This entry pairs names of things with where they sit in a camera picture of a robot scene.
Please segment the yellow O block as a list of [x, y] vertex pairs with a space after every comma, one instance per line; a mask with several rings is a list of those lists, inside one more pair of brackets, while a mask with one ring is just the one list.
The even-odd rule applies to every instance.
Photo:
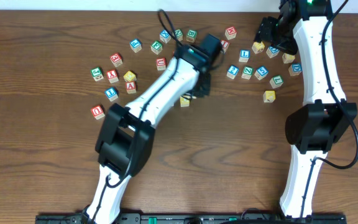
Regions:
[[190, 100], [188, 98], [185, 98], [183, 96], [180, 97], [180, 106], [181, 107], [189, 107]]

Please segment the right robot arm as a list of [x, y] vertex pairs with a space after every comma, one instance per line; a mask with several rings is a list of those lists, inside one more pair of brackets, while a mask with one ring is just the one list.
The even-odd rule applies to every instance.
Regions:
[[[349, 169], [358, 161], [357, 105], [347, 101], [337, 75], [332, 26], [338, 12], [331, 1], [281, 0], [279, 10], [277, 18], [262, 19], [254, 40], [301, 58], [303, 106], [285, 122], [291, 163], [280, 208], [284, 219], [306, 223], [313, 219], [311, 204], [321, 166]], [[347, 128], [354, 132], [356, 154], [340, 166], [326, 157]]]

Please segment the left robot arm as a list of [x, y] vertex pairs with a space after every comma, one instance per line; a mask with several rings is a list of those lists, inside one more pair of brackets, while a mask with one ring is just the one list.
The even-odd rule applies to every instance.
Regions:
[[199, 46], [178, 46], [168, 67], [143, 94], [125, 107], [115, 103], [108, 109], [95, 146], [99, 182], [82, 223], [115, 221], [129, 180], [150, 157], [159, 122], [181, 96], [208, 75], [221, 51], [221, 41], [211, 34]]

